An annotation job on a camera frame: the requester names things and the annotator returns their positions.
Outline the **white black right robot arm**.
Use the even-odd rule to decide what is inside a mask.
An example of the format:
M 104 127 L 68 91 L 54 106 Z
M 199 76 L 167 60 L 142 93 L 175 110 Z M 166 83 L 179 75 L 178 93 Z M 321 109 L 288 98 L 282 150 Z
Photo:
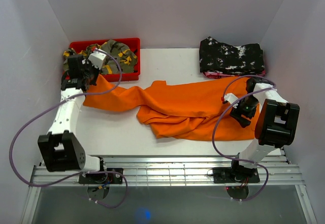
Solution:
M 293 142 L 300 107 L 282 98 L 264 78 L 249 78 L 246 91 L 248 96 L 241 100 L 232 93 L 224 97 L 226 102 L 233 104 L 230 116 L 242 128 L 248 127 L 256 113 L 259 114 L 254 139 L 232 161 L 229 175 L 235 182 L 259 182 L 257 164 L 270 152 Z

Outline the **orange trousers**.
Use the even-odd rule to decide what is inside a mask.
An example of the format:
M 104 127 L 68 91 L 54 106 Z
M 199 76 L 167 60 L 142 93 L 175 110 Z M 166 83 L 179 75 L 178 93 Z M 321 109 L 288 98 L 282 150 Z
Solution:
M 242 128 L 229 113 L 217 123 L 227 105 L 221 101 L 225 87 L 238 97 L 246 94 L 246 79 L 233 77 L 197 83 L 168 85 L 154 81 L 142 89 L 117 87 L 104 77 L 98 77 L 96 86 L 83 103 L 86 107 L 112 112 L 124 112 L 139 107 L 141 124 L 149 125 L 157 138 L 176 138 L 197 141 L 240 141 L 254 137 L 259 114 L 251 124 Z

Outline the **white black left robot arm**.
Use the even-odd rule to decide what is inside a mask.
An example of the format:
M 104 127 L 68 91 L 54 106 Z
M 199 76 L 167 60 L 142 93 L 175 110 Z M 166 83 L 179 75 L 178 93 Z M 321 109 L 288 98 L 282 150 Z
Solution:
M 60 102 L 54 122 L 47 134 L 40 135 L 38 146 L 49 172 L 90 172 L 96 183 L 108 177 L 99 157 L 86 154 L 76 137 L 76 125 L 85 93 L 95 85 L 106 55 L 94 52 L 85 58 L 81 54 L 67 58 L 68 69 L 61 77 Z

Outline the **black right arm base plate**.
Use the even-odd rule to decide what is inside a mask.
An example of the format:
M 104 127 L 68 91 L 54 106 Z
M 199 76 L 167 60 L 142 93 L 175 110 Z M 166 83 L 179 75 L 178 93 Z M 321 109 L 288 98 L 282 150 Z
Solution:
M 233 169 L 231 167 L 217 167 L 212 169 L 214 183 L 260 183 L 257 169 Z

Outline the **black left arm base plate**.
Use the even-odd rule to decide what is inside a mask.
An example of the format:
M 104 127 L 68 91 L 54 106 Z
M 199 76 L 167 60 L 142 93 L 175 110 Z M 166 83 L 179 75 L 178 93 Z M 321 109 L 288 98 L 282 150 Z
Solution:
M 79 184 L 122 184 L 123 178 L 119 174 L 80 174 L 78 183 Z

